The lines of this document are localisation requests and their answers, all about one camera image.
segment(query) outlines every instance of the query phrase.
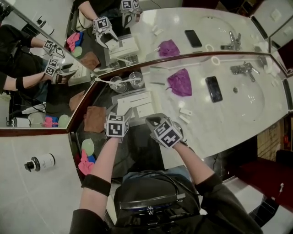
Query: label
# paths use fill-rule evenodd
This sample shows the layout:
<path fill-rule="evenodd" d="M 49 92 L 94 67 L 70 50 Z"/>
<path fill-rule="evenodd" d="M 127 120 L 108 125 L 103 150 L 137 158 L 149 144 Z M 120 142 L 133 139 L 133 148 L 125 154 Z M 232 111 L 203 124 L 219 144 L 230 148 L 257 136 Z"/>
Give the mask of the label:
<path fill-rule="evenodd" d="M 37 157 L 41 169 L 49 168 L 51 166 L 54 166 L 54 159 L 51 154 L 44 154 L 39 157 Z"/>

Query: bottle cap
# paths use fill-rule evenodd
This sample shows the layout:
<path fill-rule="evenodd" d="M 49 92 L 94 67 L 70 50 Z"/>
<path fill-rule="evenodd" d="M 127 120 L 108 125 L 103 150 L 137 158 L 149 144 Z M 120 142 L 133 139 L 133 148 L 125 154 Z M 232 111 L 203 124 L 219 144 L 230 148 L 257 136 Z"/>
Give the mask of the bottle cap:
<path fill-rule="evenodd" d="M 32 171 L 34 169 L 36 169 L 36 165 L 34 164 L 33 161 L 29 161 L 24 165 L 25 169 L 27 169 L 28 171 Z"/>

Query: clear glass cup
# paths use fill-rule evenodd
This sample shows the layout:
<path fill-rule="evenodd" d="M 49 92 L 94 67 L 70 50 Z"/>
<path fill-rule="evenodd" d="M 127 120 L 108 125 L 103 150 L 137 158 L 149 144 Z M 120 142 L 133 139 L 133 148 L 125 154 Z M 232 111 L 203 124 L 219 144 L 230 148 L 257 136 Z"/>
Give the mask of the clear glass cup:
<path fill-rule="evenodd" d="M 115 61 L 107 66 L 107 68 L 113 68 L 112 70 L 117 70 L 120 68 L 120 64 L 118 61 Z"/>
<path fill-rule="evenodd" d="M 129 79 L 133 79 L 133 78 L 140 78 L 140 80 L 133 80 L 133 81 L 130 81 L 130 84 L 132 86 L 132 88 L 134 89 L 141 89 L 145 83 L 145 81 L 143 80 L 143 76 L 140 72 L 132 72 L 130 75 L 129 75 Z"/>
<path fill-rule="evenodd" d="M 128 66 L 132 66 L 134 64 L 138 63 L 138 57 L 137 55 L 128 55 L 126 58 L 126 60 L 128 60 L 130 63 L 125 63 L 125 65 Z"/>
<path fill-rule="evenodd" d="M 122 78 L 119 76 L 114 76 L 110 81 L 115 83 L 118 80 L 122 81 Z M 124 93 L 127 90 L 127 83 L 121 83 L 120 85 L 121 86 L 110 84 L 110 88 L 116 91 L 117 93 Z"/>

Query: faucet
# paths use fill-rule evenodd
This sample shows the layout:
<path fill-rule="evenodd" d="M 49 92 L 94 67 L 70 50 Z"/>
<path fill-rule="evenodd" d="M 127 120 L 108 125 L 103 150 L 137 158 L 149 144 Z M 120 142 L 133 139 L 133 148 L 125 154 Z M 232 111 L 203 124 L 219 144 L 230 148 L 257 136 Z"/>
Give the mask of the faucet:
<path fill-rule="evenodd" d="M 241 34 L 238 33 L 237 38 L 235 39 L 233 33 L 229 32 L 231 43 L 229 45 L 221 46 L 221 49 L 223 50 L 240 50 L 241 45 Z"/>
<path fill-rule="evenodd" d="M 252 72 L 256 72 L 257 74 L 260 74 L 258 70 L 256 70 L 252 65 L 251 63 L 247 63 L 247 62 L 244 62 L 243 65 L 240 65 L 240 66 L 232 66 L 230 67 L 230 71 L 233 75 L 238 75 L 238 74 L 248 74 L 251 81 L 252 82 L 255 82 L 255 78 L 254 76 L 252 75 Z"/>

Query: headset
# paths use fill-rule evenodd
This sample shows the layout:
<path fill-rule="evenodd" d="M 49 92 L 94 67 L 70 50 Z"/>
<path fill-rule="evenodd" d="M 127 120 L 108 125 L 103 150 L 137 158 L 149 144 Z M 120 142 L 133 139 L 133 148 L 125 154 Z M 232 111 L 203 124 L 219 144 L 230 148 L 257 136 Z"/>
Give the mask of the headset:
<path fill-rule="evenodd" d="M 168 226 L 176 220 L 198 215 L 199 194 L 160 171 L 145 170 L 138 178 L 149 175 L 153 175 L 151 178 L 172 184 L 175 193 L 147 200 L 119 202 L 119 208 L 116 208 L 116 227 L 152 226 L 168 229 Z"/>

